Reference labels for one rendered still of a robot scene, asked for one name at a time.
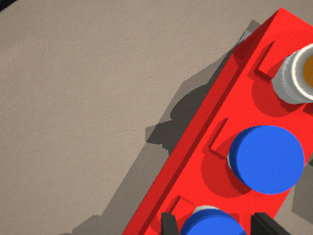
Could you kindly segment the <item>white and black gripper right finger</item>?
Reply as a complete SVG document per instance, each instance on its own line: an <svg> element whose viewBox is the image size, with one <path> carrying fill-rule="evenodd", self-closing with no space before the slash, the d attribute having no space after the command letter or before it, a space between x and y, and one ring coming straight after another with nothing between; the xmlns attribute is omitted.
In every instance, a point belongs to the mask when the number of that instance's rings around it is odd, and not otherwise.
<svg viewBox="0 0 313 235"><path fill-rule="evenodd" d="M255 212L250 217L250 235L290 235L266 212Z"/></svg>

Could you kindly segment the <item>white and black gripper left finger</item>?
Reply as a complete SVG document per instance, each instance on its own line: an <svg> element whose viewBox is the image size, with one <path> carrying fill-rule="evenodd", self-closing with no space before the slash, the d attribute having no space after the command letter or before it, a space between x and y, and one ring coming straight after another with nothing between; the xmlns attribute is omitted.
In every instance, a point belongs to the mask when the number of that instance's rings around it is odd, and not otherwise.
<svg viewBox="0 0 313 235"><path fill-rule="evenodd" d="M175 214L161 213L161 235L180 235Z"/></svg>

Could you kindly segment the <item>dark grey bolted mounting bracket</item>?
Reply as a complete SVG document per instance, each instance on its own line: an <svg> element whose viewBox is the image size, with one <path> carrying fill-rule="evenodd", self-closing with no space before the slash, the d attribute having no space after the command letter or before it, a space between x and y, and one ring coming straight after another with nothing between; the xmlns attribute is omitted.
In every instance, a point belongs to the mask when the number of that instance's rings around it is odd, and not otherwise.
<svg viewBox="0 0 313 235"><path fill-rule="evenodd" d="M249 36L251 35L251 32L249 31L245 31L244 35L242 36L241 40L239 41L239 43L237 44L236 48L245 40L247 39Z"/></svg>

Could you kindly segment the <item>red tube rack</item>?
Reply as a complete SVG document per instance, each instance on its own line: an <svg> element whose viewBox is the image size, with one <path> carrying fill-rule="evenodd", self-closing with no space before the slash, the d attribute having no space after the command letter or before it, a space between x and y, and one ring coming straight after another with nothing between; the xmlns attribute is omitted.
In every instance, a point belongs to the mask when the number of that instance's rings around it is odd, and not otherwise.
<svg viewBox="0 0 313 235"><path fill-rule="evenodd" d="M313 152L313 103L289 104L272 80L285 58L313 43L313 26L282 7L234 49L122 235L161 235L161 213L179 234L196 207L214 206L250 235L250 217L275 217L286 192L266 195L243 184L227 156L236 136L256 125L280 126Z"/></svg>

